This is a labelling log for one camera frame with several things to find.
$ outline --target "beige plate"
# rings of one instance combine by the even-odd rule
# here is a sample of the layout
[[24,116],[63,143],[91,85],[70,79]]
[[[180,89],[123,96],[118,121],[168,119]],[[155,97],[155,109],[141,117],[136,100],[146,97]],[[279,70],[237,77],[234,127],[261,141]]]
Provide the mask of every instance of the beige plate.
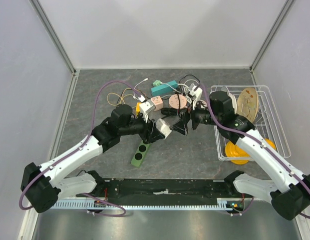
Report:
[[257,116],[258,108],[259,103],[256,90],[253,87],[245,88],[237,100],[237,114],[246,117],[252,123]]

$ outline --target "blue box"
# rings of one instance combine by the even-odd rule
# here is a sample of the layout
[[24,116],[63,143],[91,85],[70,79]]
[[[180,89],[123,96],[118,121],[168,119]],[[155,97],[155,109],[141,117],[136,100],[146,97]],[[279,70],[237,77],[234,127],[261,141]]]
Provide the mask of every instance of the blue box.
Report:
[[[174,89],[176,89],[178,87],[178,84],[177,84],[177,82],[175,80],[167,82],[167,84],[172,86]],[[162,84],[162,85],[159,85],[159,86],[156,86],[156,87],[152,87],[150,89],[150,92],[151,92],[151,95],[153,97],[156,97],[156,96],[160,96],[160,95],[163,95],[163,94],[167,94],[167,93],[173,92],[173,89],[171,87],[167,86],[166,84]]]

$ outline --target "yellow bowl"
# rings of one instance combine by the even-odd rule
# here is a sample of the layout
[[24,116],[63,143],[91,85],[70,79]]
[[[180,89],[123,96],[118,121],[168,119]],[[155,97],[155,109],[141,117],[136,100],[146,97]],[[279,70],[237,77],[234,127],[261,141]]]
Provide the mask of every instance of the yellow bowl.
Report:
[[[266,138],[265,138],[265,140],[273,149],[276,150],[276,146],[275,146],[275,144],[271,140],[266,139]],[[248,153],[246,153],[243,149],[239,148],[237,145],[234,145],[230,141],[226,144],[225,153],[226,153],[226,156],[228,158],[237,158],[237,157],[238,158],[240,158],[240,157],[248,158],[248,157],[250,157],[248,155]],[[243,165],[243,164],[246,164],[246,163],[249,162],[249,160],[245,160],[245,159],[243,159],[243,160],[240,160],[240,159],[238,159],[238,160],[230,160],[230,161],[232,163],[238,164],[238,165]]]

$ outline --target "robotic arm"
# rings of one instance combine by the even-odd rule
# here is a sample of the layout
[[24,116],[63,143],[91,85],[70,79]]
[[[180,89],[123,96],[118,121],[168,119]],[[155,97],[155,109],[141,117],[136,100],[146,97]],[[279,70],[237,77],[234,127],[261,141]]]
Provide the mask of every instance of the robotic arm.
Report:
[[[23,191],[31,180],[49,168],[31,185],[25,194],[37,212],[42,213],[48,210],[58,199],[81,193],[98,195],[96,191],[103,189],[105,181],[95,171],[89,171],[77,177],[65,177],[89,159],[104,153],[119,143],[121,136],[138,134],[145,144],[149,144],[167,138],[172,131],[186,135],[188,133],[187,124],[190,120],[192,121],[193,130],[199,124],[215,125],[206,106],[198,101],[198,96],[189,95],[189,97],[194,99],[192,107],[176,112],[178,121],[174,122],[174,124],[168,124],[164,117],[157,121],[150,120],[148,113],[152,110],[152,106],[148,101],[140,105],[141,113],[136,117],[132,117],[134,115],[130,106],[125,104],[117,106],[112,111],[110,117],[93,129],[91,136],[86,136],[76,146],[40,166],[36,166],[34,163],[26,166],[21,190]],[[295,174],[302,179],[309,188],[310,175],[304,175],[303,172],[284,160],[268,145],[251,122],[245,117],[235,114],[231,98],[228,97],[227,93],[223,91],[211,93],[210,105],[214,116],[223,126],[247,133],[261,142],[261,144],[257,144],[247,136],[218,127],[223,137],[238,145],[252,156],[272,179],[272,181],[260,180],[241,171],[235,171],[225,179],[229,190],[249,194],[271,203],[274,209],[288,220],[293,219],[309,206],[310,195],[292,175]],[[291,169],[291,172],[288,172],[279,164],[266,151],[266,148],[271,149],[272,153]],[[73,151],[76,152],[56,166],[52,166],[53,163]]]

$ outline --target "black circle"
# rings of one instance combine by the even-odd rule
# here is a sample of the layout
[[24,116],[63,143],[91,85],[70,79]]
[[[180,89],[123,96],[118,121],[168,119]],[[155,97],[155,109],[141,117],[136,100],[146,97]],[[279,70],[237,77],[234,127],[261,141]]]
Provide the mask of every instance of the black circle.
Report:
[[138,149],[139,149],[140,152],[143,153],[147,148],[146,148],[145,145],[140,145]]
[[136,153],[135,154],[135,159],[136,160],[141,160],[143,158],[143,155],[141,153]]

